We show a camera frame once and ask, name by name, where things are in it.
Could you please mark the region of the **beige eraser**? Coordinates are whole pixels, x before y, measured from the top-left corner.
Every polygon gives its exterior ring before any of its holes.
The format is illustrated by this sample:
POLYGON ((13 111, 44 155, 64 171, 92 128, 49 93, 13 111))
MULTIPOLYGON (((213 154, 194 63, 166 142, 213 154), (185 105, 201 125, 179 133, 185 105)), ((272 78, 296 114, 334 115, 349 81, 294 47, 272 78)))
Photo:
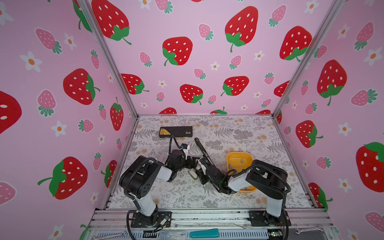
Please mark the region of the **beige eraser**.
POLYGON ((194 179, 194 180, 197 180, 199 177, 198 177, 198 174, 196 173, 196 171, 194 169, 191 169, 188 171, 189 175, 194 179))

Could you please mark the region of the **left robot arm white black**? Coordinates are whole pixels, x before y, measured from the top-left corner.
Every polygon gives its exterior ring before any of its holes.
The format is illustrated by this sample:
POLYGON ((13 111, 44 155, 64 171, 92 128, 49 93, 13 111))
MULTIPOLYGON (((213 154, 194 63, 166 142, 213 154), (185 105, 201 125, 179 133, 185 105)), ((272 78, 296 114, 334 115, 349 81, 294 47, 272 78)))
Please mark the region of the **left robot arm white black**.
POLYGON ((154 158, 139 156, 122 174, 119 186, 137 208, 135 211, 128 212, 127 227, 155 228, 158 231, 170 226, 172 212, 160 211, 151 197, 150 190, 155 180, 172 182, 179 171, 197 167, 199 158, 190 156, 189 148, 187 144, 179 145, 176 138, 172 136, 164 163, 154 158))

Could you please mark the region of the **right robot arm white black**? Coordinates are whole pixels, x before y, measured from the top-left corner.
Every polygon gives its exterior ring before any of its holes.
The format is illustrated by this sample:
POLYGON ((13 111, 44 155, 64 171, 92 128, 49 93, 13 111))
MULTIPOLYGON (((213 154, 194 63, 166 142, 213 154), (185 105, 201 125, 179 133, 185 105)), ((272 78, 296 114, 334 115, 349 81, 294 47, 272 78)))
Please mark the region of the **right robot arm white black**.
POLYGON ((278 167, 254 160, 252 164, 237 172, 229 170, 222 173, 207 158, 199 160, 197 174, 202 185, 210 182, 215 189, 226 195, 233 195, 240 190, 253 186, 267 196, 264 212, 251 211, 248 221, 254 227, 289 227, 290 222, 285 211, 286 197, 291 192, 287 183, 288 173, 278 167))

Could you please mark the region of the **black tool case yellow label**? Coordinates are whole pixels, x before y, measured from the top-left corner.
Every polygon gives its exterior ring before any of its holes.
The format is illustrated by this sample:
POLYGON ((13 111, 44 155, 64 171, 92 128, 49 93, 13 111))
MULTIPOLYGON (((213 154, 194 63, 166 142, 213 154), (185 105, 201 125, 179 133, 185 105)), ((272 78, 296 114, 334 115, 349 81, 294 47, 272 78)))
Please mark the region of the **black tool case yellow label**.
POLYGON ((160 138, 184 138, 193 136, 192 126, 177 126, 177 127, 161 127, 159 132, 160 138))

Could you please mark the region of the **yellow plastic tray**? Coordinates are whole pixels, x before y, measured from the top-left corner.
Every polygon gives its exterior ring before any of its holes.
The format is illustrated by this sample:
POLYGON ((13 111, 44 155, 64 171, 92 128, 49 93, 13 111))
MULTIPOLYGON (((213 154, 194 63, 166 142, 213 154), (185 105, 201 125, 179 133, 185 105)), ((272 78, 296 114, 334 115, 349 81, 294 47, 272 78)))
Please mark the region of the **yellow plastic tray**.
POLYGON ((231 152, 227 155, 227 169, 236 170, 237 173, 249 167, 253 157, 245 152, 231 152))

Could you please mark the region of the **silver wrench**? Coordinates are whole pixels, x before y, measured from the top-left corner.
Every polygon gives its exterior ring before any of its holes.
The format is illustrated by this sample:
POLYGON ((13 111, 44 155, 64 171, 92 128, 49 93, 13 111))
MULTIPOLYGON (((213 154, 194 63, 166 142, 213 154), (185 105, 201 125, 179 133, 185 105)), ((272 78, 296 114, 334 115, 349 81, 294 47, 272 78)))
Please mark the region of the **silver wrench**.
POLYGON ((301 228, 301 229, 295 229, 295 233, 297 235, 304 233, 304 232, 312 232, 312 231, 320 231, 324 232, 325 230, 321 226, 314 226, 309 228, 301 228))

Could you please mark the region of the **teal handled tool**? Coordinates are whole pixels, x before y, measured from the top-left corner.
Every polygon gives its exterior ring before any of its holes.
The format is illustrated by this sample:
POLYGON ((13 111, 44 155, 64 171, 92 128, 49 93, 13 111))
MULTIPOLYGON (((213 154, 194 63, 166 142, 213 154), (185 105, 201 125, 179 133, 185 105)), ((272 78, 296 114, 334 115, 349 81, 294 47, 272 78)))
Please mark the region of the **teal handled tool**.
POLYGON ((218 238, 220 236, 218 229, 193 231, 189 233, 191 239, 211 239, 218 238))

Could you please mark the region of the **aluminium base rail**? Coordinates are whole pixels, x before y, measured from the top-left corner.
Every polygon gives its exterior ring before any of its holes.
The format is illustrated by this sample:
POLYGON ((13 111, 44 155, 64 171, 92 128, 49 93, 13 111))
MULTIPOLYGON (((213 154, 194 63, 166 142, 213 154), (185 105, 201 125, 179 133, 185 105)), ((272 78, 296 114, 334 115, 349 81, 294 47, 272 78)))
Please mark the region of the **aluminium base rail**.
POLYGON ((171 224, 160 230, 127 227, 131 210, 95 211, 86 227, 87 240, 339 240, 339 232, 324 210, 287 209, 289 227, 254 227, 248 221, 251 211, 262 209, 164 209, 172 212, 171 224), (304 232, 295 229, 321 226, 325 231, 304 232), (211 239, 191 239, 193 231, 218 229, 220 236, 211 239))

